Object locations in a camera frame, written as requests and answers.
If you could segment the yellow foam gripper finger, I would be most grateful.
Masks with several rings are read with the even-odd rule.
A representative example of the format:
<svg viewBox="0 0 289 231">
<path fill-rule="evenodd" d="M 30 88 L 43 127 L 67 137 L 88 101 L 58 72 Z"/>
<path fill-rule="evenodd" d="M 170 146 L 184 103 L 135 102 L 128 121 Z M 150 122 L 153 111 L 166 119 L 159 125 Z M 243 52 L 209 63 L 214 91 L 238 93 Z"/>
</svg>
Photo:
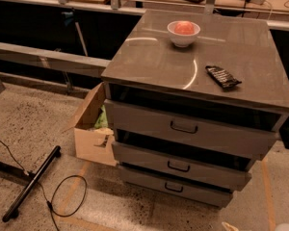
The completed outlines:
<svg viewBox="0 0 289 231">
<path fill-rule="evenodd" d="M 239 231 L 239 229 L 227 222 L 222 222 L 222 226 L 225 229 L 225 231 Z"/>
</svg>

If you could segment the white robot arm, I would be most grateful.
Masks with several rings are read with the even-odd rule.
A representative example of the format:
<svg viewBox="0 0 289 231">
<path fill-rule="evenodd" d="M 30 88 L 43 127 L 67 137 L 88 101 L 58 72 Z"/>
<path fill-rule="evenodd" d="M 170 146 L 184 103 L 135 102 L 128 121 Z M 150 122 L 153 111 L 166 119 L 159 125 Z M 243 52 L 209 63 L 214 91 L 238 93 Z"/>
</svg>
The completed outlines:
<svg viewBox="0 0 289 231">
<path fill-rule="evenodd" d="M 240 231 L 237 227 L 224 221 L 222 222 L 222 227 L 225 231 Z M 274 231 L 289 231 L 289 223 L 279 224 Z"/>
</svg>

